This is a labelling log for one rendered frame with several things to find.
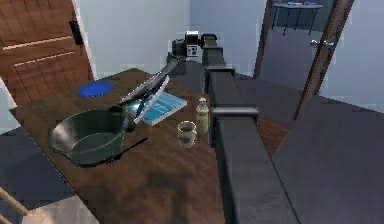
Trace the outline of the tan wooden chair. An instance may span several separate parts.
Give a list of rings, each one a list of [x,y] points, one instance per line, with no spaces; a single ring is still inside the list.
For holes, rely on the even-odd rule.
[[[8,205],[15,209],[22,216],[27,216],[29,210],[24,207],[19,201],[12,197],[7,191],[0,187],[0,198],[4,200]],[[0,224],[11,224],[11,222],[0,213]]]

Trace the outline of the blue book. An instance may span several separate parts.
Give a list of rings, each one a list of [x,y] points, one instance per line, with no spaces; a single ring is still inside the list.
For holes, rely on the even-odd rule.
[[[186,100],[167,92],[162,92],[146,111],[141,120],[150,126],[154,126],[184,108],[186,105]]]

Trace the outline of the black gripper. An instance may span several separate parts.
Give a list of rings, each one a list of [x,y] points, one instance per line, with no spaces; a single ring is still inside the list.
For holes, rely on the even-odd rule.
[[[140,100],[136,115],[124,123],[127,132],[133,132],[146,111],[158,98],[170,80],[170,76],[184,75],[186,72],[186,43],[184,39],[172,41],[172,50],[166,58],[167,65],[128,93],[116,105],[108,108],[109,112],[121,112],[124,105]]]

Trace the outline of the brown panelled room door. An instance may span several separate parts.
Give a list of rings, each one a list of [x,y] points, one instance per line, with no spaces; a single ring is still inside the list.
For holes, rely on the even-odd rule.
[[[15,105],[75,89],[94,79],[69,22],[74,0],[0,0],[0,78]]]

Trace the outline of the grey table with dark legs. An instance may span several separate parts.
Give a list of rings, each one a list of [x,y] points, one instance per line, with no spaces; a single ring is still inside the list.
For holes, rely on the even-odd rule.
[[[319,9],[322,8],[322,5],[315,4],[312,2],[309,2],[309,3],[286,2],[286,3],[273,3],[272,7],[274,8],[274,14],[273,14],[273,21],[272,21],[271,29],[274,29],[274,27],[275,27],[278,11],[280,9],[287,9],[288,10],[286,20],[285,20],[285,25],[284,25],[284,31],[283,31],[283,34],[286,34],[287,24],[288,24],[289,16],[290,16],[292,10],[298,10],[298,16],[296,19],[297,22],[300,19],[300,15],[301,15],[302,10],[313,10],[314,13],[313,13],[313,18],[312,18],[311,25],[310,25],[310,27],[312,28],[314,21],[315,21],[315,18],[316,18],[316,15],[317,15],[317,12]]]

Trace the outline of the dark brown room door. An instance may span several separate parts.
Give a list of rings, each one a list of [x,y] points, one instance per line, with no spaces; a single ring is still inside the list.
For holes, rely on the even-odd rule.
[[[307,76],[304,89],[298,101],[294,120],[297,120],[304,110],[304,106],[309,100],[319,93],[320,87],[325,78],[329,64],[339,42],[342,31],[348,19],[354,0],[334,0],[320,42],[327,40],[334,42],[332,48],[325,46],[315,47],[316,54],[312,61],[309,74]]]

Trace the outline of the clear glass cup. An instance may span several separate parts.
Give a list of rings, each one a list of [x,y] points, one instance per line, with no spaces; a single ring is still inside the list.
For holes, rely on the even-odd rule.
[[[177,126],[177,138],[183,148],[191,148],[197,140],[196,125],[192,121],[183,121]]]

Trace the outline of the brown wooden dining table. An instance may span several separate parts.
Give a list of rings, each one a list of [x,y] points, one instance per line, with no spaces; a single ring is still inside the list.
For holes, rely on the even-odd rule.
[[[168,92],[187,100],[185,109],[157,126],[139,124],[125,146],[148,140],[120,160],[77,168],[50,151],[47,137],[66,117],[92,108],[108,108],[148,78],[130,69],[110,77],[114,89],[100,98],[84,99],[74,90],[57,93],[13,109],[17,121],[84,201],[100,224],[225,224],[215,149],[201,136],[184,149],[177,126],[195,117],[199,98],[176,84]]]

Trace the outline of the dark green metal pot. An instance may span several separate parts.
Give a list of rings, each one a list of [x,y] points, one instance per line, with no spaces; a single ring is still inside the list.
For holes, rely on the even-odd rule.
[[[47,137],[47,144],[52,152],[76,166],[95,166],[121,151],[126,121],[122,112],[81,111],[58,123]]]

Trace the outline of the black fork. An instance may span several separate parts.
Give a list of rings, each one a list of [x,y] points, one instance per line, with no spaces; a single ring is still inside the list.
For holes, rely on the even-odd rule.
[[[139,140],[135,144],[129,146],[128,148],[124,149],[123,151],[117,153],[116,155],[113,155],[113,156],[103,160],[102,164],[111,164],[111,163],[114,163],[114,162],[120,160],[123,157],[124,154],[126,154],[129,151],[132,151],[134,148],[136,148],[139,145],[145,143],[147,140],[148,140],[148,137],[145,137],[145,138]]]

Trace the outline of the pale green bottle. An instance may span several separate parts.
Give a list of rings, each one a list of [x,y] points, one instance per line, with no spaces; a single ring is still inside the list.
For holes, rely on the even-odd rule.
[[[197,133],[205,134],[209,127],[209,108],[205,98],[199,99],[196,107]]]

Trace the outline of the blue round plate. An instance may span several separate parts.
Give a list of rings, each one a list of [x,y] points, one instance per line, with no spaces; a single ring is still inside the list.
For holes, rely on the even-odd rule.
[[[91,98],[108,94],[113,89],[113,84],[109,81],[94,81],[78,89],[80,97]]]

